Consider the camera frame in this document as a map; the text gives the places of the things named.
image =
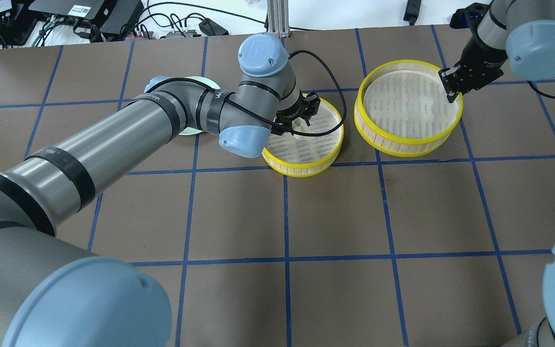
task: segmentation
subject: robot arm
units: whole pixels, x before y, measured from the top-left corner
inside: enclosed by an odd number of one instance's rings
[[[0,346],[167,342],[170,305],[156,281],[52,236],[186,126],[253,158],[268,140],[268,123],[315,114],[319,99],[302,96],[273,35],[247,38],[238,59],[244,74],[236,93],[163,80],[112,116],[0,172]]]
[[[494,0],[472,4],[451,19],[472,37],[454,67],[439,72],[447,98],[479,90],[511,70],[522,79],[555,78],[555,0]]]

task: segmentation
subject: power adapter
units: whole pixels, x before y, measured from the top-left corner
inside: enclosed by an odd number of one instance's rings
[[[421,10],[421,0],[408,0],[406,11],[404,12],[404,20],[411,26],[417,22],[419,11]]]
[[[200,31],[208,37],[228,35],[228,30],[224,29],[220,24],[217,24],[210,18],[205,18],[202,22],[198,24]]]

